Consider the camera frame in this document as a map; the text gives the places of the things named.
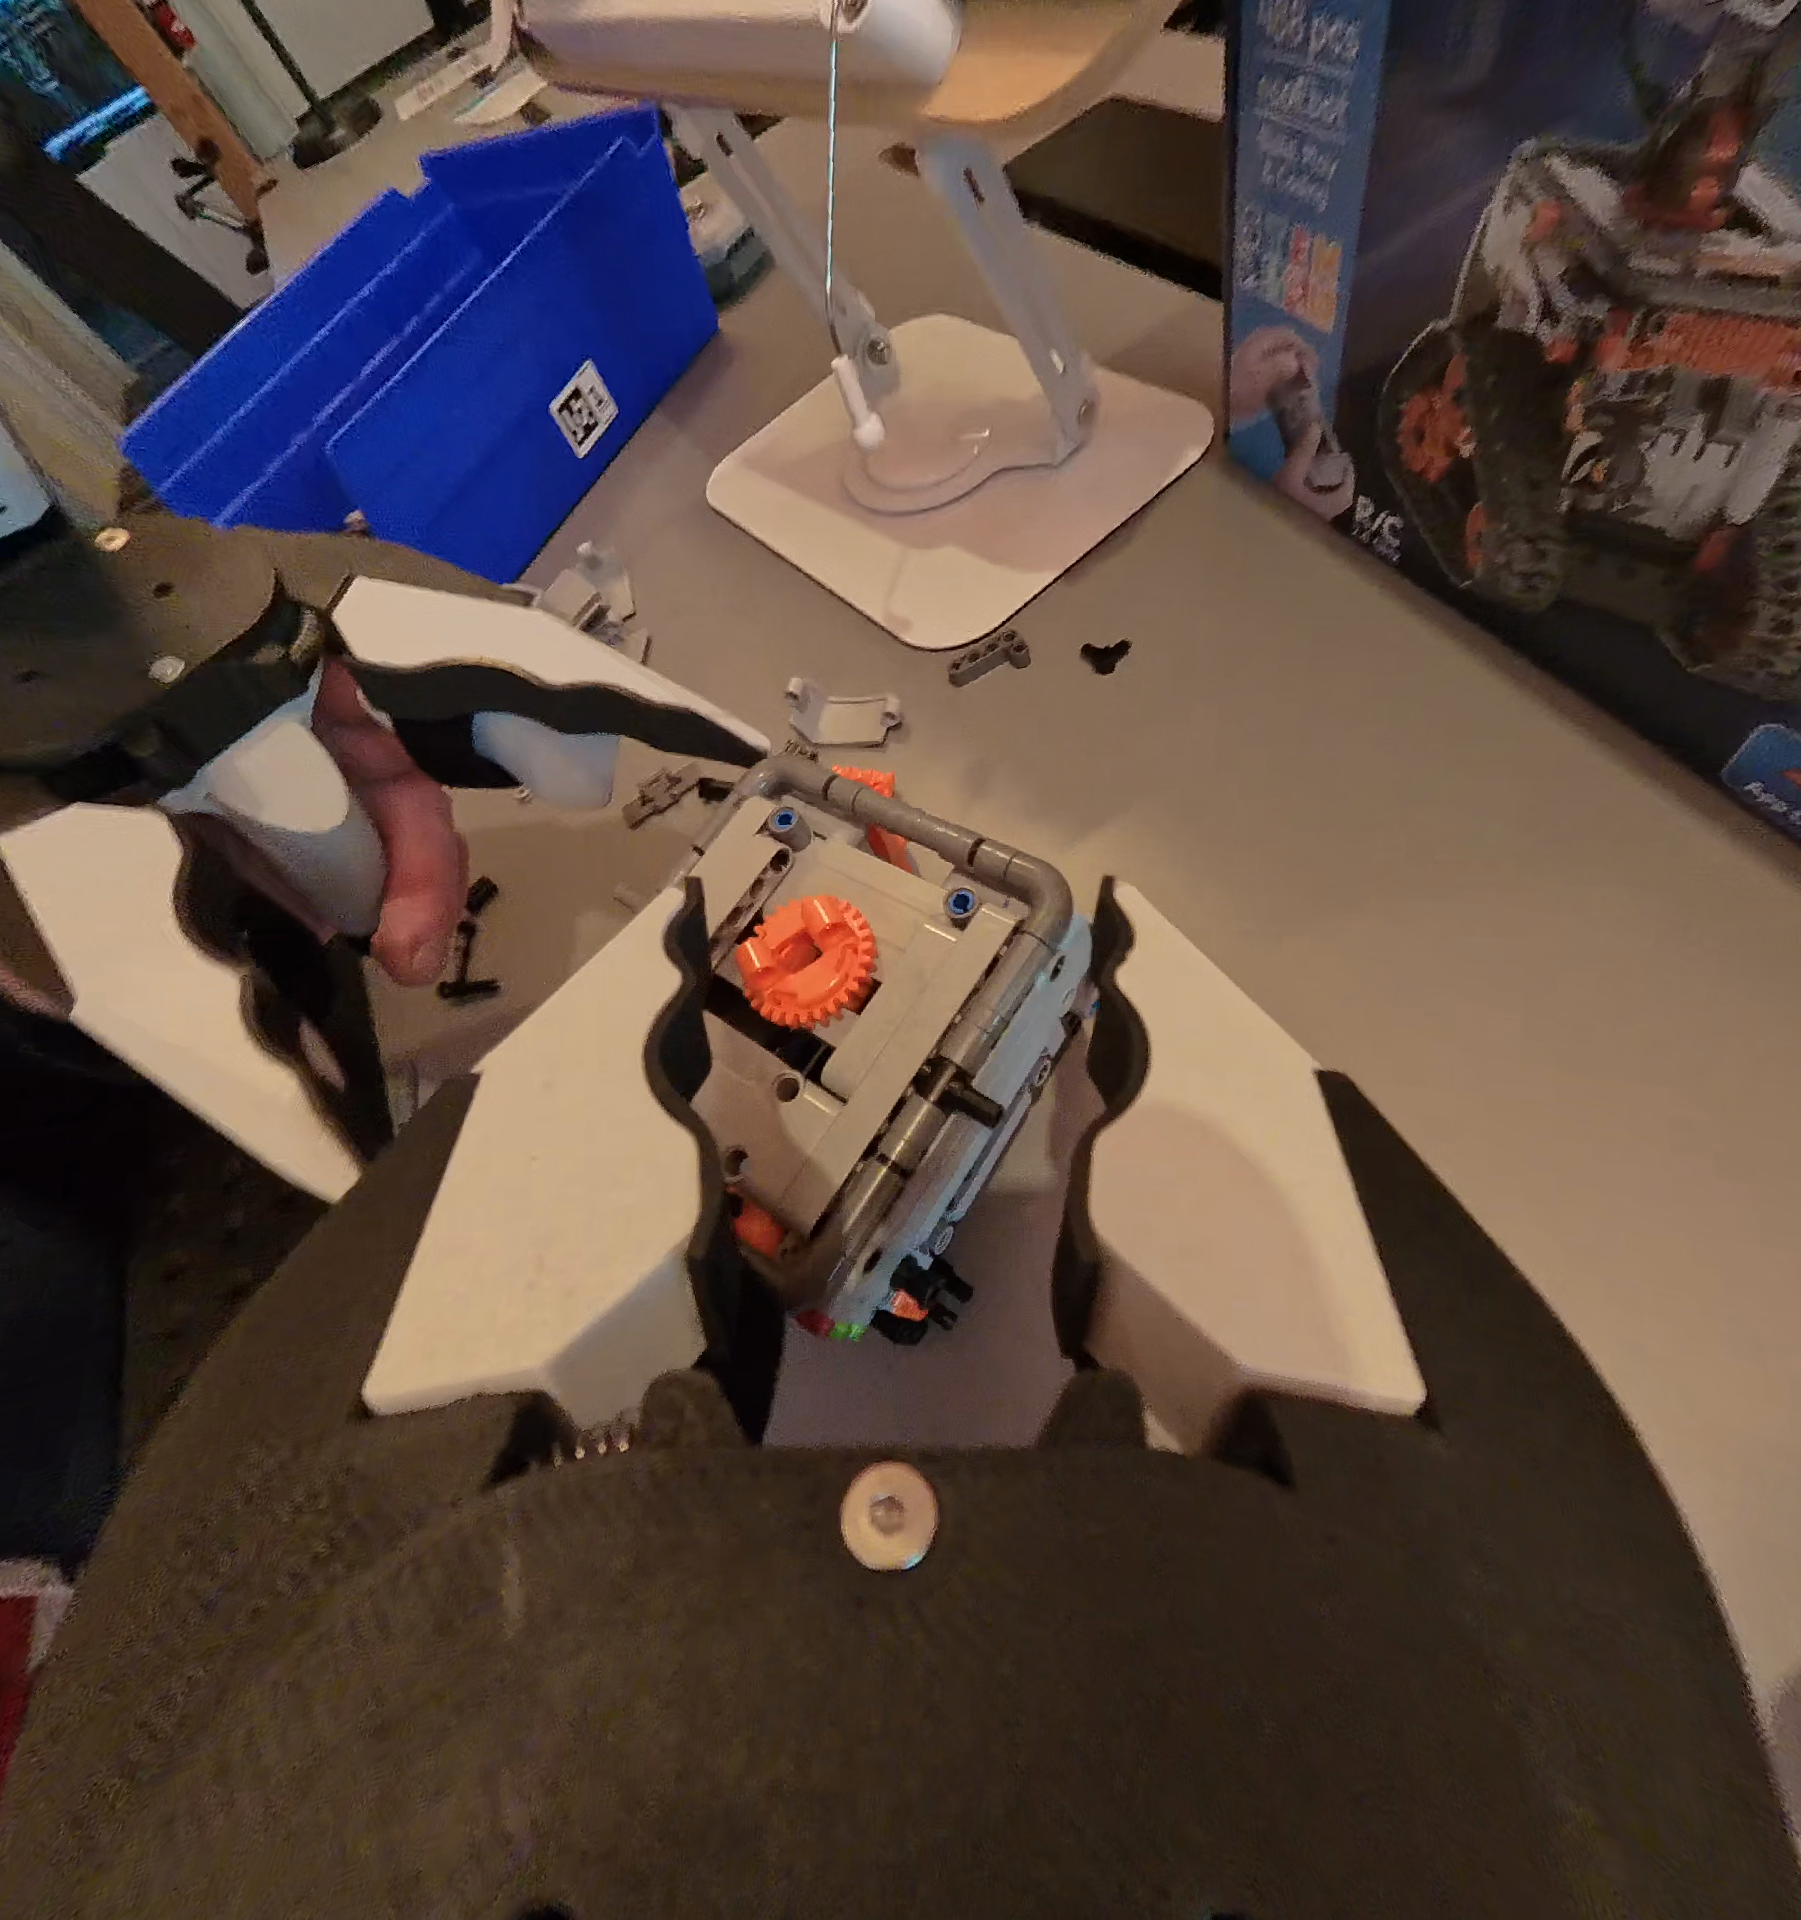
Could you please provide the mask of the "person's left hand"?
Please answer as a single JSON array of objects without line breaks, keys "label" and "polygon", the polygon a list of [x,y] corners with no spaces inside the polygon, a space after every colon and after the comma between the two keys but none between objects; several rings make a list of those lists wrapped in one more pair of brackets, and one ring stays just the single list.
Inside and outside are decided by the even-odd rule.
[{"label": "person's left hand", "polygon": [[385,855],[369,951],[397,985],[430,989],[449,971],[471,877],[449,794],[410,757],[339,659],[322,667],[312,733],[334,759]]}]

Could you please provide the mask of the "blue plastic bin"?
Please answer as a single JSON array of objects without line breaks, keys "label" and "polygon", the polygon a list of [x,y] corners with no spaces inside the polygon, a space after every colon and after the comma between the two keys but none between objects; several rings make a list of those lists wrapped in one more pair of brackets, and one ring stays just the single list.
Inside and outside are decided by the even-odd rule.
[{"label": "blue plastic bin", "polygon": [[[173,513],[368,532],[512,584],[715,340],[663,121],[614,108],[425,155],[123,434]],[[547,408],[592,358],[586,461]]]}]

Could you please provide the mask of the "grey building-block robot model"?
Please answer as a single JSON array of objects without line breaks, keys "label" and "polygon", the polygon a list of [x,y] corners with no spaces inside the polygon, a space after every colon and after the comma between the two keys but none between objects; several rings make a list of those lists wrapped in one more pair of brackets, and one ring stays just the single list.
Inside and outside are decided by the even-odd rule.
[{"label": "grey building-block robot model", "polygon": [[917,1345],[971,1298],[950,1248],[1088,1012],[1050,865],[774,757],[675,869],[711,944],[694,1107],[741,1253],[817,1339]]}]

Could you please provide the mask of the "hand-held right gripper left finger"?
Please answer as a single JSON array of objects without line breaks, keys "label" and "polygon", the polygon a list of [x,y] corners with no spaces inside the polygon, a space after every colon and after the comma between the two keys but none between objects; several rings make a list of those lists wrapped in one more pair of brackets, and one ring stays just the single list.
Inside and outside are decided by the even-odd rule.
[{"label": "hand-held right gripper left finger", "polygon": [[473,1072],[362,1383],[368,1411],[540,1395],[593,1431],[700,1370],[744,1439],[766,1437],[786,1319],[695,1112],[711,983],[705,890],[684,881]]}]

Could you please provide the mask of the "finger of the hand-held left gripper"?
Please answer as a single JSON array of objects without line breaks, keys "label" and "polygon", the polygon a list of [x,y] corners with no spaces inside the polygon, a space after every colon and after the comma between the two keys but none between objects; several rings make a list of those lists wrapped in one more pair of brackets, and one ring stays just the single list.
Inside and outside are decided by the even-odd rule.
[{"label": "finger of the hand-held left gripper", "polygon": [[769,737],[525,606],[352,578],[329,620],[369,709],[444,790],[604,809],[622,743],[748,771]]},{"label": "finger of the hand-held left gripper", "polygon": [[75,805],[0,865],[89,1041],[272,1174],[339,1202],[393,1138],[363,965],[153,809]]}]

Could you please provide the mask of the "black axle connector part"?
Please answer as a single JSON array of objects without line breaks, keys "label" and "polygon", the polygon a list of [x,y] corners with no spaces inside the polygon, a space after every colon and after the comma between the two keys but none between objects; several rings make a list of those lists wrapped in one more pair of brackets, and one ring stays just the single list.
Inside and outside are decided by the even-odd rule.
[{"label": "black axle connector part", "polygon": [[503,985],[496,977],[477,977],[473,973],[484,912],[499,899],[499,892],[499,883],[490,877],[477,877],[467,888],[456,918],[453,971],[434,985],[434,995],[439,1000],[447,1005],[471,1005],[501,995]]}]

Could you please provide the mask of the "dark blue robot kit box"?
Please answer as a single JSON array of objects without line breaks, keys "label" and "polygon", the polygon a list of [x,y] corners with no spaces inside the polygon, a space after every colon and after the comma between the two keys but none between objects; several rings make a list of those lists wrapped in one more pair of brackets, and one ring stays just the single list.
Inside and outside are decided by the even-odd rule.
[{"label": "dark blue robot kit box", "polygon": [[1223,449],[1801,849],[1801,2],[1225,9]]}]

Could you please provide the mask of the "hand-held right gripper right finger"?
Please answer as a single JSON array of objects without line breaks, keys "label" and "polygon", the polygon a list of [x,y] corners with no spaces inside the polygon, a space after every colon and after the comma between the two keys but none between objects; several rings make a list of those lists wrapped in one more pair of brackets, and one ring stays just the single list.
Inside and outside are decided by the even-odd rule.
[{"label": "hand-held right gripper right finger", "polygon": [[1127,881],[1103,879],[1088,982],[1100,1111],[1065,1173],[1062,1353],[1127,1381],[1167,1453],[1213,1453],[1263,1397],[1420,1415],[1315,1058]]}]

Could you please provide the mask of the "pile of grey panel pieces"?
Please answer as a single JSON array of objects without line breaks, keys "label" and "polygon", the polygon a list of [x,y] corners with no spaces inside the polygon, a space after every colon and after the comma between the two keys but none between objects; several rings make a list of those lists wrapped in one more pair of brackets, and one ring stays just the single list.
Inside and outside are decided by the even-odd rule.
[{"label": "pile of grey panel pieces", "polygon": [[648,661],[651,637],[640,622],[629,573],[606,547],[578,543],[565,568],[529,592],[528,606],[636,665]]}]

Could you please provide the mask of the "grey curved panel part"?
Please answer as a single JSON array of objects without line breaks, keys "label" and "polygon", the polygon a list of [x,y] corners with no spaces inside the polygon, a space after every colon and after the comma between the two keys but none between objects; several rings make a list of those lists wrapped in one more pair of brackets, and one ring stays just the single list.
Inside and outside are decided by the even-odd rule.
[{"label": "grey curved panel part", "polygon": [[791,678],[786,688],[791,733],[804,747],[882,749],[904,725],[895,695],[830,695],[809,678]]}]

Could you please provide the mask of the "light wooden display board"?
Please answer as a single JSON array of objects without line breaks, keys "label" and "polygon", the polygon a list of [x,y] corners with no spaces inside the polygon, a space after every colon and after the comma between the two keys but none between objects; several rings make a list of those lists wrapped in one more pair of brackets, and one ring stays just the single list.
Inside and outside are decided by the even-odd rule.
[{"label": "light wooden display board", "polygon": [[901,123],[997,149],[1052,134],[1112,93],[1177,2],[963,2],[952,62]]}]

